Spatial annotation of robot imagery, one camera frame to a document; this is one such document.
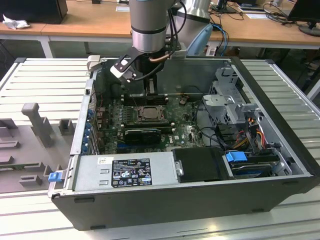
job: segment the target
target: monitor stand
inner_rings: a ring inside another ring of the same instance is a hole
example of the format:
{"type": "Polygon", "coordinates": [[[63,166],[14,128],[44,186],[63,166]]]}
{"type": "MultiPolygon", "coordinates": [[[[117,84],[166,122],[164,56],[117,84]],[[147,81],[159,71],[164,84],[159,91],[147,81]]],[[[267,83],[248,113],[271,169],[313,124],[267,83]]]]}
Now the monitor stand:
{"type": "Polygon", "coordinates": [[[320,29],[317,28],[316,22],[310,22],[309,26],[299,26],[299,30],[304,34],[320,37],[320,29]]]}
{"type": "Polygon", "coordinates": [[[236,14],[237,10],[232,7],[227,6],[226,8],[218,9],[216,6],[212,7],[212,10],[222,14],[236,14]]]}

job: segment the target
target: motherboard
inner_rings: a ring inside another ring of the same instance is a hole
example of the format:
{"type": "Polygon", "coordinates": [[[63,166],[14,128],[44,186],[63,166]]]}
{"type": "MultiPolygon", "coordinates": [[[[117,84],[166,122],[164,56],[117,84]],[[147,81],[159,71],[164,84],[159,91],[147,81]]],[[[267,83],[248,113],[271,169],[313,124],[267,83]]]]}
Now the motherboard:
{"type": "Polygon", "coordinates": [[[165,105],[126,105],[114,99],[97,109],[101,154],[169,152],[204,147],[195,126],[196,101],[169,96],[165,105]]]}

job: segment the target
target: wooden desk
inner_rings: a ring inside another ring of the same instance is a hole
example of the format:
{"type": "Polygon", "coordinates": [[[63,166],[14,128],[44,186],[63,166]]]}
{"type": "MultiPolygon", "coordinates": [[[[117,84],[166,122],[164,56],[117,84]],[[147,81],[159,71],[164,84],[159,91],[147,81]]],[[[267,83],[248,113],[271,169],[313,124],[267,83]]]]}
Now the wooden desk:
{"type": "MultiPolygon", "coordinates": [[[[117,3],[91,1],[77,2],[67,0],[68,13],[62,24],[32,23],[30,28],[11,30],[0,26],[0,39],[24,39],[40,41],[45,56],[54,57],[50,41],[73,42],[114,42],[131,43],[131,24],[129,12],[118,12],[117,3]]],[[[227,14],[221,17],[223,29],[229,34],[228,46],[318,49],[320,37],[306,35],[292,25],[286,27],[269,19],[250,19],[245,14],[244,20],[234,20],[227,14]]],[[[217,45],[222,40],[219,31],[212,32],[209,44],[217,45]]]]}
{"type": "Polygon", "coordinates": [[[119,4],[67,1],[68,13],[59,25],[47,24],[48,36],[131,38],[130,13],[116,11],[119,4]]]}
{"type": "MultiPolygon", "coordinates": [[[[219,18],[212,15],[213,20],[219,23],[219,18]]],[[[223,29],[229,34],[230,46],[263,47],[288,49],[318,49],[320,37],[310,36],[301,32],[296,25],[284,26],[269,19],[250,19],[246,14],[244,20],[234,20],[227,14],[222,15],[223,29]]],[[[214,31],[210,41],[219,43],[222,35],[214,31]]]]}
{"type": "Polygon", "coordinates": [[[41,30],[46,26],[45,23],[32,23],[30,27],[27,28],[17,28],[13,30],[8,28],[4,24],[0,24],[0,35],[8,34],[8,35],[41,35],[41,30]]]}

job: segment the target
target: power supply label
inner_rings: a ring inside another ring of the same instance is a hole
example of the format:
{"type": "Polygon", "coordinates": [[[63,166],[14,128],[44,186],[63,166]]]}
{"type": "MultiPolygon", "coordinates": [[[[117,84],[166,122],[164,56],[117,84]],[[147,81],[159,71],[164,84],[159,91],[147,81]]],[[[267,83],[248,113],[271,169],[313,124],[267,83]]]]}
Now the power supply label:
{"type": "Polygon", "coordinates": [[[152,185],[149,158],[112,161],[112,181],[114,188],[152,185]]]}

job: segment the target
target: copper pipe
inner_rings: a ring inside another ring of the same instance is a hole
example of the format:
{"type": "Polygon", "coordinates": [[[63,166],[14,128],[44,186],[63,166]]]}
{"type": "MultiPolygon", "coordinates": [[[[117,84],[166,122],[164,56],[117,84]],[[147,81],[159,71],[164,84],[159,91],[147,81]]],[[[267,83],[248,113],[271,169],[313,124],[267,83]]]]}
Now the copper pipe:
{"type": "Polygon", "coordinates": [[[158,62],[162,62],[162,61],[164,61],[164,60],[166,60],[166,59],[168,59],[168,58],[170,58],[170,55],[169,54],[166,54],[166,55],[164,55],[164,56],[161,56],[161,57],[158,57],[158,58],[149,58],[149,61],[151,62],[151,63],[158,63],[158,62]]]}

